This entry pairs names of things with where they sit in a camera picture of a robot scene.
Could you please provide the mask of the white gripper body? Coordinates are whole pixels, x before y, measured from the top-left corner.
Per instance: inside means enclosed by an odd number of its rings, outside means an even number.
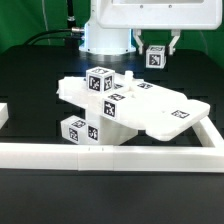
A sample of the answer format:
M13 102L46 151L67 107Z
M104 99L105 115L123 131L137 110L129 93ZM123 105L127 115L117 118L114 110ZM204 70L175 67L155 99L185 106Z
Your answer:
M214 30L223 0L91 0L103 28Z

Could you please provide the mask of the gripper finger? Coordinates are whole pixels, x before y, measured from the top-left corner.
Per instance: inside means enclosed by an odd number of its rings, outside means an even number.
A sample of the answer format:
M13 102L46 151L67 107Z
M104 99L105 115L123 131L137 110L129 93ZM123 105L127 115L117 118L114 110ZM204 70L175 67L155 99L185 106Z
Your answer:
M133 30L133 38L138 46L138 52L140 55L144 53L144 42L141 39L142 30L141 29L134 29Z
M171 41L168 44L168 54L169 55L173 55L175 53L175 45L177 44L180 36L181 36L180 29L173 29L171 31Z

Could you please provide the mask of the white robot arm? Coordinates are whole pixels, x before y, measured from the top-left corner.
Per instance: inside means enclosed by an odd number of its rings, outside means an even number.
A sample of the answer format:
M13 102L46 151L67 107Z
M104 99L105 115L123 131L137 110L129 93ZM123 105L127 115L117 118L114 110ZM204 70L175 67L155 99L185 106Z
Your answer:
M223 0L90 0L80 50L95 55L143 53L142 30L170 30L170 55L182 30L214 30L222 23Z

